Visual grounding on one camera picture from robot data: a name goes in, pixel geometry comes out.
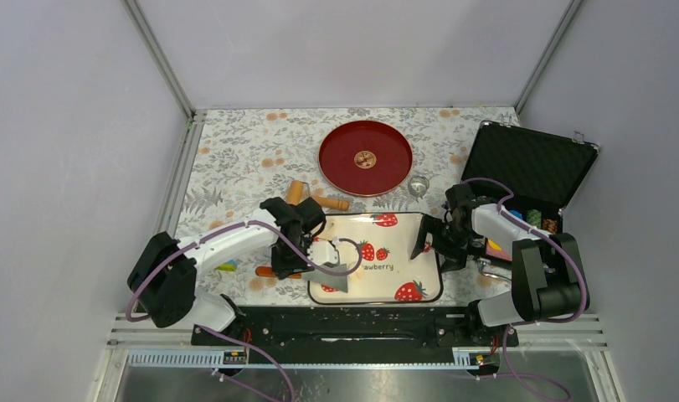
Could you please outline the metal scraper orange handle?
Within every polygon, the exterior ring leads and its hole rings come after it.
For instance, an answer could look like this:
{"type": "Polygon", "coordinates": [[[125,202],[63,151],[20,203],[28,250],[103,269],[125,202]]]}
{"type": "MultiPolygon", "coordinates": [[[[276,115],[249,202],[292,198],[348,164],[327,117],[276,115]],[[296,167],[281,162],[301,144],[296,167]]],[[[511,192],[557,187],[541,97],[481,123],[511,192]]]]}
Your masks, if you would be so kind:
{"type": "Polygon", "coordinates": [[[338,276],[328,275],[323,271],[317,271],[311,267],[305,268],[278,268],[271,266],[259,266],[255,269],[255,274],[261,277],[275,277],[279,279],[279,273],[287,273],[286,279],[302,279],[321,286],[328,287],[334,291],[348,292],[347,265],[340,264],[335,266],[324,265],[327,271],[338,273],[338,276]]]}

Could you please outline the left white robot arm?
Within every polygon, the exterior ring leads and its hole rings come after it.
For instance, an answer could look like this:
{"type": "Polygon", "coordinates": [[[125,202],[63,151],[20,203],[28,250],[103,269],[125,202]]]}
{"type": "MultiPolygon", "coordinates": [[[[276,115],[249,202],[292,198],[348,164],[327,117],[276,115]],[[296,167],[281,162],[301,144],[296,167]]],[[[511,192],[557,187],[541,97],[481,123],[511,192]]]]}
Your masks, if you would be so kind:
{"type": "Polygon", "coordinates": [[[128,276],[133,296],[126,310],[130,322],[135,305],[158,328],[196,325],[211,328],[225,344],[236,343],[244,332],[242,319],[229,301],[205,291],[199,281],[223,263],[256,250],[271,250],[275,275],[284,279],[308,269],[335,266],[339,254],[328,240],[319,240],[324,228],[322,207],[308,198],[298,205],[283,198],[268,198],[249,216],[176,240],[168,233],[154,235],[128,276]]]}

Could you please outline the strawberry pattern rectangular tray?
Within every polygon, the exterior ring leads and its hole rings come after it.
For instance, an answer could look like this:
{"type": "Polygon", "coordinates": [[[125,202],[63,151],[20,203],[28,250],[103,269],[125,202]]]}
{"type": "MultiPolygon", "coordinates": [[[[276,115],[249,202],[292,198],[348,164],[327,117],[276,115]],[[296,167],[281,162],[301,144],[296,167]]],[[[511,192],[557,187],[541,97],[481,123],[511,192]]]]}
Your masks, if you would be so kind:
{"type": "Polygon", "coordinates": [[[333,214],[318,236],[320,240],[348,238],[358,246],[340,243],[341,261],[352,268],[347,291],[317,283],[308,284],[308,295],[322,305],[417,303],[437,300],[443,291],[439,258],[429,242],[412,257],[422,213],[333,214]]]}

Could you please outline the metal round cookie cutter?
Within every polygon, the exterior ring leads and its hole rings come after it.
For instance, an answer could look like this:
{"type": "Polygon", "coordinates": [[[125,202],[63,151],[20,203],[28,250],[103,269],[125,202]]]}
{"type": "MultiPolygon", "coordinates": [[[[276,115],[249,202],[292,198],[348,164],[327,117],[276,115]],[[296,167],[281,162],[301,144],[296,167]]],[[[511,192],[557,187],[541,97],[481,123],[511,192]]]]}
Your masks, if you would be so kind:
{"type": "Polygon", "coordinates": [[[430,181],[428,178],[415,175],[408,181],[409,194],[415,198],[423,198],[430,189],[430,181]]]}

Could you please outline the wooden roller with handle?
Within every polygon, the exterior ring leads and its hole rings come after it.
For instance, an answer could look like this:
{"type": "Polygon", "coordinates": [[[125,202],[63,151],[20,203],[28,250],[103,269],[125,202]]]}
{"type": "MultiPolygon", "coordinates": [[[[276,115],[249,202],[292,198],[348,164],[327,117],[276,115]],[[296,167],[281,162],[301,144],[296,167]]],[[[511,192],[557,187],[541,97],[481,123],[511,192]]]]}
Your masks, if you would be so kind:
{"type": "Polygon", "coordinates": [[[308,183],[299,180],[293,180],[285,196],[285,201],[288,204],[297,205],[307,198],[314,199],[323,208],[334,209],[342,212],[346,212],[350,208],[350,203],[346,200],[311,195],[310,186],[308,183]]]}

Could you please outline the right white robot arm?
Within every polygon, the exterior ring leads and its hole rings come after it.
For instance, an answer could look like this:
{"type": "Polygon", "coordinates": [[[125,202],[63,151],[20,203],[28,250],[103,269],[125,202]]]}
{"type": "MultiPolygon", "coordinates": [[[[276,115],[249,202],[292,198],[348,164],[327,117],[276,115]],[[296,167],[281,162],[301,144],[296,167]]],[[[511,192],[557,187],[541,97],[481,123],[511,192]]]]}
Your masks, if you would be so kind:
{"type": "Polygon", "coordinates": [[[579,265],[578,245],[569,234],[551,234],[511,214],[504,203],[476,195],[471,181],[449,188],[445,196],[450,219],[424,216],[410,259],[430,245],[454,268],[465,266],[469,246],[490,240],[512,257],[511,290],[471,304],[464,323],[466,337],[484,345],[497,327],[532,322],[572,322],[587,309],[589,293],[579,265]]]}

